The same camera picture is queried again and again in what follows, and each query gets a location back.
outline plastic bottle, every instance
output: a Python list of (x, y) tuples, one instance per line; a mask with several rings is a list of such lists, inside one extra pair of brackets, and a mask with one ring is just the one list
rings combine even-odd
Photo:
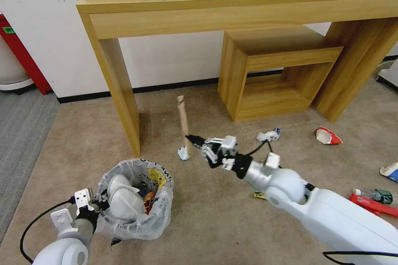
[(393, 195), (387, 190), (371, 189), (371, 190), (360, 190), (354, 188), (352, 190), (354, 195), (372, 199), (373, 201), (379, 202), (384, 205), (388, 205), (392, 208), (398, 208), (398, 196)]

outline green label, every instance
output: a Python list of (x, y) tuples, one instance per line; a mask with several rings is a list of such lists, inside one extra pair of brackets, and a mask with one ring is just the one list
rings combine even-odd
[(381, 196), (379, 203), (390, 205), (393, 202), (393, 195), (389, 191), (378, 189), (376, 189), (375, 191), (378, 192)]
[(3, 30), (6, 34), (15, 34), (15, 31), (12, 27), (3, 27)]

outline beige carpet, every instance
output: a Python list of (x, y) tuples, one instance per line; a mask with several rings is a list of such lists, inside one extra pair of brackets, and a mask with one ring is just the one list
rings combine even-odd
[[(94, 236), (89, 264), (330, 264), (319, 240), (285, 212), (254, 199), (234, 173), (211, 170), (199, 151), (189, 161), (179, 159), (181, 94), (193, 134), (236, 135), (246, 153), (258, 145), (259, 131), (279, 126), (281, 137), (272, 145), (282, 166), (316, 186), (341, 195), (354, 187), (398, 193), (398, 184), (378, 173), (398, 161), (398, 96), (373, 80), (335, 124), (313, 109), (234, 124), (216, 85), (138, 94), (141, 155), (164, 165), (175, 179), (172, 221), (155, 241), (123, 241), (111, 249), (108, 239)], [(321, 125), (344, 144), (319, 143), (314, 131)], [(255, 157), (262, 160), (266, 152)], [(110, 98), (61, 105), (0, 248), (0, 263), (27, 264), (18, 248), (26, 225), (75, 190), (96, 190), (102, 174), (127, 158), (131, 151)], [(49, 216), (42, 218), (27, 235), (27, 253), (34, 257), (55, 237)]]

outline floor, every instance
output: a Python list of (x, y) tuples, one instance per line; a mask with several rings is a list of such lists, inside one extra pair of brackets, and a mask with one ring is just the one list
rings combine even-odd
[(0, 244), (58, 107), (55, 94), (37, 89), (0, 92)]
[[(234, 124), (216, 85), (137, 94), (143, 158), (164, 165), (175, 180), (172, 221), (154, 241), (130, 240), (110, 247), (96, 235), (89, 264), (330, 264), (326, 246), (297, 220), (261, 199), (234, 173), (210, 169), (199, 151), (181, 161), (182, 146), (176, 96), (185, 95), (190, 131), (202, 137), (238, 137), (240, 152), (258, 145), (256, 135), (280, 127), (273, 149), (282, 166), (312, 184), (348, 195), (352, 188), (383, 188), (398, 193), (398, 184), (379, 175), (397, 161), (397, 93), (370, 80), (337, 123), (317, 111), (274, 116)], [(323, 145), (319, 126), (337, 133), (344, 144)], [(267, 150), (255, 153), (263, 159)], [(132, 152), (112, 100), (97, 99), (60, 106), (42, 152), (0, 248), (0, 263), (27, 262), (19, 238), (33, 217), (85, 187), (96, 190), (104, 172)], [(26, 238), (35, 256), (54, 241), (56, 229), (42, 218)]]

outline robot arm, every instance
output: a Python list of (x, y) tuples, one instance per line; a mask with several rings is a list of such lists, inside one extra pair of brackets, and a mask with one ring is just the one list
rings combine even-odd
[(396, 258), (386, 256), (398, 256), (398, 230), (394, 226), (335, 192), (314, 187), (295, 171), (280, 168), (276, 154), (269, 153), (263, 164), (250, 154), (239, 154), (235, 137), (187, 138), (201, 149), (211, 168), (222, 165), (234, 171), (238, 178), (264, 193), (271, 205), (297, 218), (338, 253), (345, 252), (350, 264), (396, 264)]
[(97, 227), (99, 213), (109, 208), (109, 205), (105, 199), (93, 200), (89, 188), (77, 191), (72, 198), (74, 204), (51, 213), (51, 219), (58, 229), (57, 240), (36, 256), (33, 265), (87, 264), (88, 247)]

